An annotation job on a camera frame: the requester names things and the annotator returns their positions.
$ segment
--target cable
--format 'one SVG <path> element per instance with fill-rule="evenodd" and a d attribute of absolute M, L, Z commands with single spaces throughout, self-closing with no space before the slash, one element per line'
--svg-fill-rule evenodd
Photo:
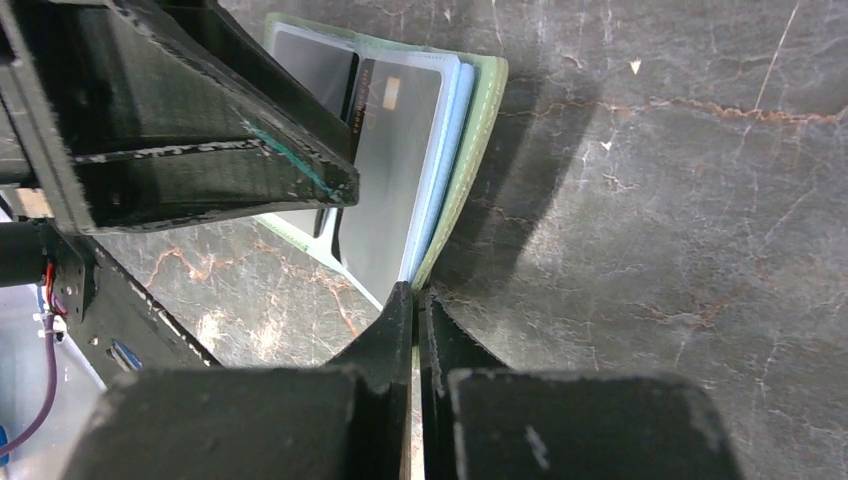
<path fill-rule="evenodd" d="M 47 279 L 45 280 L 45 289 L 47 290 L 47 308 L 50 312 L 55 313 L 60 317 L 65 317 L 68 312 L 62 310 L 56 305 L 56 296 L 53 295 L 53 269 L 54 267 L 52 263 L 47 264 Z"/>
<path fill-rule="evenodd" d="M 31 437 L 36 430 L 41 428 L 44 420 L 47 419 L 47 415 L 50 414 L 50 409 L 53 408 L 53 402 L 56 400 L 56 384 L 58 382 L 56 378 L 56 350 L 53 346 L 53 340 L 53 315 L 44 315 L 44 347 L 47 350 L 47 395 L 44 397 L 44 403 L 41 404 L 41 410 L 39 410 L 35 420 L 29 424 L 26 430 L 21 432 L 21 434 L 11 442 L 0 447 L 0 458 L 5 457 L 14 449 L 20 447 L 24 442 L 29 440 L 29 437 Z"/>

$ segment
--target green wallet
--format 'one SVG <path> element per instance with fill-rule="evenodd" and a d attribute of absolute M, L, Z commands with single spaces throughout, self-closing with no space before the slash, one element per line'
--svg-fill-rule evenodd
<path fill-rule="evenodd" d="M 448 183 L 444 203 L 436 224 L 436 229 L 433 233 L 432 241 L 412 284 L 414 291 L 420 290 L 429 278 L 430 272 L 433 270 L 433 266 L 436 263 L 436 259 L 444 249 L 448 237 L 456 225 L 459 214 L 462 211 L 462 207 L 468 198 L 468 192 L 470 191 L 474 178 L 477 175 L 480 162 L 483 159 L 483 154 L 489 142 L 495 118 L 497 117 L 498 108 L 500 107 L 501 99 L 503 98 L 504 87 L 506 86 L 508 74 L 506 60 L 499 57 L 453 52 L 433 47 L 407 45 L 391 40 L 383 40 L 343 28 L 303 20 L 282 13 L 272 13 L 266 17 L 266 44 L 270 44 L 272 41 L 274 26 L 278 23 L 286 23 L 318 33 L 333 35 L 348 41 L 353 41 L 357 44 L 366 44 L 386 50 L 452 53 L 459 57 L 462 62 L 470 63 L 474 66 L 477 78 L 471 95 L 465 128 L 462 132 L 459 148 L 457 149 L 457 157 L 453 173 Z M 382 302 L 378 302 L 370 294 L 368 294 L 359 282 L 352 278 L 352 276 L 334 257 L 326 254 L 318 254 L 318 249 L 311 248 L 312 245 L 316 245 L 316 242 L 326 243 L 331 241 L 330 239 L 322 239 L 319 237 L 316 240 L 297 228 L 291 227 L 288 223 L 273 213 L 258 215 L 256 219 L 277 235 L 285 238 L 298 249 L 312 255 L 318 261 L 343 274 L 360 291 L 362 291 L 372 303 L 377 306 L 381 305 Z"/>

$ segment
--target card holder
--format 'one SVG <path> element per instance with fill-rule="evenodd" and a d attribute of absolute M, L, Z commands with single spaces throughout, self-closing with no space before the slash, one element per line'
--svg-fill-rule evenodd
<path fill-rule="evenodd" d="M 404 265 L 404 258 L 421 230 L 417 222 L 426 214 L 444 154 L 460 62 L 455 56 L 360 51 L 363 69 L 374 64 L 371 114 L 366 110 L 354 161 L 359 203 L 341 212 L 338 240 L 342 265 L 380 298 L 396 281 L 411 281 L 411 262 Z M 376 123 L 371 130 L 369 121 Z"/>
<path fill-rule="evenodd" d="M 461 67 L 465 70 L 465 73 L 458 74 L 460 78 L 458 79 L 459 83 L 453 102 L 454 108 L 465 105 L 467 112 L 464 112 L 462 115 L 445 115 L 444 118 L 447 119 L 448 124 L 442 128 L 446 128 L 447 131 L 442 131 L 440 135 L 444 142 L 441 146 L 442 152 L 445 153 L 454 149 L 456 150 L 456 154 L 442 155 L 439 158 L 443 157 L 453 160 L 455 157 L 456 164 L 454 166 L 452 161 L 448 161 L 445 164 L 434 163 L 431 165 L 433 171 L 421 177 L 418 189 L 430 191 L 431 195 L 429 198 L 418 199 L 418 192 L 416 191 L 416 199 L 420 203 L 419 209 L 424 213 L 422 215 L 419 211 L 418 216 L 413 214 L 414 218 L 410 220 L 416 226 L 416 229 L 414 231 L 407 229 L 407 237 L 412 242 L 409 245 L 404 245 L 401 266 L 397 272 L 399 277 L 407 275 L 410 280 L 414 280 L 413 288 L 420 289 L 432 270 L 435 258 L 444 248 L 445 241 L 459 216 L 459 211 L 467 197 L 468 189 L 480 164 L 503 95 L 503 87 L 507 76 L 506 61 L 497 57 L 448 52 L 432 47 L 406 45 L 382 40 L 283 14 L 270 14 L 267 17 L 266 24 L 266 41 L 268 42 L 273 40 L 274 32 L 277 29 L 294 28 L 300 32 L 307 32 L 305 35 L 313 36 L 311 38 L 320 38 L 322 41 L 334 45 L 346 45 L 348 48 L 362 55 L 360 66 L 358 67 L 360 71 L 362 69 L 362 62 L 369 55 L 367 52 L 373 50 L 388 50 L 395 53 L 408 52 L 408 55 L 411 54 L 410 57 L 412 55 L 419 56 L 419 58 L 427 58 L 429 56 L 431 59 L 449 54 L 451 56 L 455 55 L 462 62 L 468 62 L 471 65 Z M 467 83 L 469 69 L 470 77 L 472 78 L 470 88 Z M 460 98 L 462 95 L 470 97 L 470 99 L 463 100 Z M 382 302 L 377 301 L 377 299 L 383 300 L 384 295 L 375 290 L 373 285 L 366 287 L 361 283 L 349 271 L 349 268 L 352 267 L 349 261 L 346 262 L 348 266 L 345 267 L 338 258 L 332 256 L 331 245 L 327 244 L 326 235 L 329 233 L 327 229 L 332 229 L 335 223 L 329 217 L 332 215 L 333 219 L 338 219 L 339 214 L 342 214 L 342 217 L 344 217 L 344 212 L 338 210 L 328 210 L 327 212 L 328 218 L 324 222 L 325 230 L 320 235 L 321 238 L 325 239 L 322 242 L 292 227 L 292 225 L 282 221 L 275 214 L 261 215 L 256 218 L 266 227 L 293 243 L 297 248 L 306 251 L 321 263 L 340 272 L 366 298 L 374 303 L 375 306 L 381 308 Z M 382 228 L 383 225 L 391 222 L 384 219 L 383 222 L 378 223 L 382 223 L 378 227 Z M 382 248 L 379 241 L 378 239 L 375 242 L 375 250 Z M 385 255 L 380 255 L 378 258 L 373 259 L 373 262 L 377 262 L 378 265 L 382 264 L 384 263 L 384 258 Z"/>
<path fill-rule="evenodd" d="M 355 149 L 358 148 L 362 134 L 362 110 L 365 107 L 365 102 L 362 100 L 363 97 L 367 97 L 367 95 L 362 95 L 361 92 L 370 87 L 370 85 L 363 85 L 363 76 L 367 75 L 369 76 L 368 80 L 373 80 L 370 75 L 374 73 L 373 65 L 375 62 L 410 65 L 438 71 L 441 74 L 444 82 L 442 88 L 443 92 L 440 92 L 439 105 L 437 107 L 434 125 L 429 132 L 430 142 L 433 143 L 433 147 L 428 149 L 426 157 L 423 159 L 422 171 L 419 175 L 420 182 L 417 187 L 417 200 L 413 204 L 414 206 L 417 206 L 417 210 L 412 214 L 413 221 L 407 224 L 413 231 L 416 232 L 414 235 L 418 235 L 420 228 L 417 228 L 417 222 L 426 213 L 426 208 L 425 210 L 422 210 L 421 205 L 429 205 L 429 193 L 434 185 L 432 177 L 435 174 L 435 170 L 438 169 L 439 159 L 443 156 L 446 130 L 448 127 L 446 119 L 450 116 L 450 110 L 454 103 L 453 98 L 455 97 L 455 90 L 458 82 L 458 59 L 453 55 L 386 51 L 385 49 L 378 49 L 368 45 L 357 45 L 354 42 L 345 41 L 338 37 L 316 33 L 308 29 L 283 23 L 278 23 L 274 26 L 269 50 L 271 55 L 280 61 L 280 63 L 295 78 L 301 81 L 307 89 L 312 91 L 325 107 L 340 114 L 343 119 L 348 121 L 354 132 Z M 358 65 L 354 67 L 354 71 L 356 73 L 355 81 L 353 82 L 350 81 L 346 73 L 342 72 L 344 74 L 340 76 L 338 72 L 339 65 L 346 63 L 347 59 L 344 58 L 344 55 L 346 54 L 353 56 L 354 60 L 358 59 L 358 62 L 355 62 L 358 63 Z M 383 85 L 382 87 L 385 88 L 385 92 L 389 92 L 390 85 Z M 382 107 L 391 107 L 392 105 L 390 105 L 390 103 L 393 104 L 397 101 L 399 87 L 400 85 L 397 85 L 393 89 L 395 92 L 394 95 L 390 96 L 386 94 L 385 98 L 382 99 Z M 345 99 L 345 103 L 349 101 L 350 105 L 343 105 L 343 102 L 341 101 L 342 98 Z M 376 168 L 377 171 L 374 172 L 373 175 L 379 175 L 379 171 L 383 170 L 383 168 L 379 165 L 380 160 L 381 159 L 367 158 L 362 164 L 357 165 L 357 167 L 360 171 L 370 170 L 372 172 L 374 172 L 374 169 Z M 401 190 L 403 193 L 407 193 L 407 191 L 410 190 L 410 187 L 404 184 Z M 362 198 L 362 192 L 365 192 L 364 199 Z M 361 189 L 360 204 L 369 204 L 369 200 L 376 196 L 371 193 L 372 192 L 369 189 Z M 283 220 L 293 224 L 298 229 L 312 235 L 313 237 L 320 235 L 322 228 L 334 228 L 334 225 L 323 221 L 321 210 L 285 212 L 280 213 L 279 216 Z M 367 221 L 367 213 L 360 215 L 359 211 L 354 211 L 350 213 L 350 215 L 344 215 L 343 212 L 339 212 L 339 216 L 342 217 L 343 230 L 356 231 L 357 225 L 355 224 L 361 223 L 363 221 L 362 217 L 365 217 L 365 224 L 369 223 Z M 392 230 L 397 230 L 396 227 L 398 227 L 398 225 L 392 225 Z M 338 244 L 339 253 L 341 254 L 338 258 L 340 258 L 344 264 L 348 263 L 348 259 L 352 259 L 351 268 L 364 275 L 368 274 L 366 273 L 366 270 L 370 271 L 373 269 L 373 267 L 364 266 L 360 268 L 361 265 L 357 265 L 357 262 L 360 262 L 363 254 L 368 253 L 363 252 L 363 248 L 367 250 L 367 247 L 364 247 L 365 244 L 363 242 L 352 242 L 350 244 L 352 248 L 348 248 L 347 244 L 341 239 L 338 240 Z M 407 245 L 404 245 L 404 253 L 406 253 L 406 248 Z M 406 264 L 400 267 L 400 270 L 398 271 L 398 278 L 394 278 L 394 280 L 405 279 L 409 276 L 410 262 L 407 257 L 404 258 L 406 258 Z"/>

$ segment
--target dark marble surface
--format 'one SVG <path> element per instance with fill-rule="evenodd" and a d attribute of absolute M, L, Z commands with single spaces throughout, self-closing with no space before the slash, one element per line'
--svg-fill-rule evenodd
<path fill-rule="evenodd" d="M 846 478 L 848 2 L 223 2 L 502 55 L 434 281 L 517 368 L 677 370 L 749 478 Z M 376 312 L 253 220 L 103 243 L 229 364 L 320 363 Z"/>

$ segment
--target black metal bracket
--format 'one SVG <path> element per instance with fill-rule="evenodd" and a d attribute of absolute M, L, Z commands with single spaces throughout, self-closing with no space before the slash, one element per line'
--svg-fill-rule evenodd
<path fill-rule="evenodd" d="M 56 265 L 53 293 L 67 312 L 66 320 L 82 322 L 96 289 L 94 252 L 88 248 L 88 239 L 63 235 L 54 228 L 47 231 Z"/>
<path fill-rule="evenodd" d="M 358 200 L 350 129 L 211 0 L 2 2 L 0 99 L 65 233 Z"/>
<path fill-rule="evenodd" d="M 81 318 L 69 314 L 68 333 L 107 385 L 126 370 L 220 365 L 96 240 L 78 240 L 94 293 Z"/>
<path fill-rule="evenodd" d="M 717 412 L 685 379 L 515 372 L 435 290 L 416 305 L 406 283 L 323 367 L 116 381 L 64 478 L 408 478 L 416 323 L 428 478 L 741 478 Z"/>

